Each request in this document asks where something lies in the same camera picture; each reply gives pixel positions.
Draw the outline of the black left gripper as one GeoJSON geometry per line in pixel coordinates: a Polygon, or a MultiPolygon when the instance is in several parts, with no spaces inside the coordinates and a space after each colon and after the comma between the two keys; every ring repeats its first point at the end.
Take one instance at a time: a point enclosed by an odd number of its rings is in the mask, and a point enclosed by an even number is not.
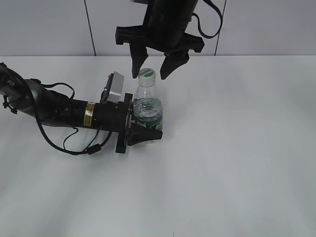
{"type": "Polygon", "coordinates": [[[93,112],[93,127],[95,129],[118,134],[116,153],[119,154],[126,152],[127,145],[133,146],[147,141],[160,140],[163,135],[160,130],[145,128],[134,123],[128,130],[132,98],[133,95],[127,93],[124,96],[124,101],[97,103],[93,112]]]}

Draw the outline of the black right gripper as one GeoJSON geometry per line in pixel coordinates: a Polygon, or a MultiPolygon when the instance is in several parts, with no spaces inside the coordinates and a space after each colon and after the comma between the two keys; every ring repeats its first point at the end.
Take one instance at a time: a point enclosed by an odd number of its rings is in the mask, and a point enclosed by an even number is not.
{"type": "Polygon", "coordinates": [[[161,79],[189,61],[186,50],[202,51],[203,39],[185,32],[195,7],[195,4],[149,4],[142,25],[116,28],[116,44],[129,43],[134,79],[148,58],[146,47],[165,53],[161,79]]]}

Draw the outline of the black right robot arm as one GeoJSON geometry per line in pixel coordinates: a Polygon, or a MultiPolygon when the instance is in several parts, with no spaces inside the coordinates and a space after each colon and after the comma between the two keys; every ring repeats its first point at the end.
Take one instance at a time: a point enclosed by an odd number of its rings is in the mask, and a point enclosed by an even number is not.
{"type": "Polygon", "coordinates": [[[133,78],[137,78],[148,58],[148,48],[164,53],[160,77],[166,79],[189,61],[190,50],[200,53],[204,47],[201,37],[185,32],[197,1],[148,0],[146,5],[142,25],[116,28],[116,43],[129,44],[133,78]]]}

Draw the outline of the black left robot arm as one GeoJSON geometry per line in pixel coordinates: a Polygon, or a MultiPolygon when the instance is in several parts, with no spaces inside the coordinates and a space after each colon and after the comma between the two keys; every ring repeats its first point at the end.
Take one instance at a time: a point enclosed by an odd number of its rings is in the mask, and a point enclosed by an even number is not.
{"type": "Polygon", "coordinates": [[[101,151],[112,133],[118,134],[116,153],[124,154],[127,146],[160,140],[162,131],[138,125],[132,114],[132,94],[120,101],[124,76],[113,72],[108,76],[98,103],[77,100],[53,90],[58,84],[43,84],[38,79],[24,79],[5,63],[0,65],[0,94],[3,107],[14,114],[22,112],[36,119],[39,130],[53,148],[70,155],[91,155],[101,151]],[[44,126],[71,127],[107,131],[101,144],[88,145],[81,152],[69,151],[55,145],[47,136],[44,126]]]}

